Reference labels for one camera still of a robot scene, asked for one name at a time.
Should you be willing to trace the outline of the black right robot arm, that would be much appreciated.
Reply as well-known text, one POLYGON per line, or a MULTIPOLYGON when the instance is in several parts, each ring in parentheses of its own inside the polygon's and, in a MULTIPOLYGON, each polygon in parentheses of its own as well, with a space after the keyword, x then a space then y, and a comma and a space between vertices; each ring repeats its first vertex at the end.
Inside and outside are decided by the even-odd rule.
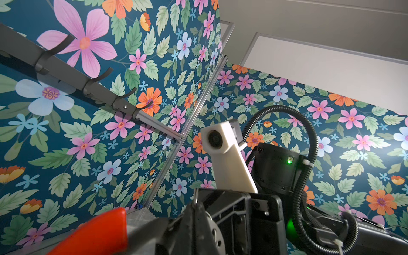
POLYGON ((307 203, 408 237, 408 152, 373 136, 320 142, 307 203))

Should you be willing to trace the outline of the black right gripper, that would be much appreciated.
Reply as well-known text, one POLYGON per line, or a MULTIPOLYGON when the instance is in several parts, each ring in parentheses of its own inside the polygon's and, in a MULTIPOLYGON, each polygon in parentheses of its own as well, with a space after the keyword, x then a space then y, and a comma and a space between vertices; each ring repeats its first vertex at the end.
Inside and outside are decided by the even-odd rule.
POLYGON ((195 254, 285 255, 286 227, 276 195, 196 189, 195 254))

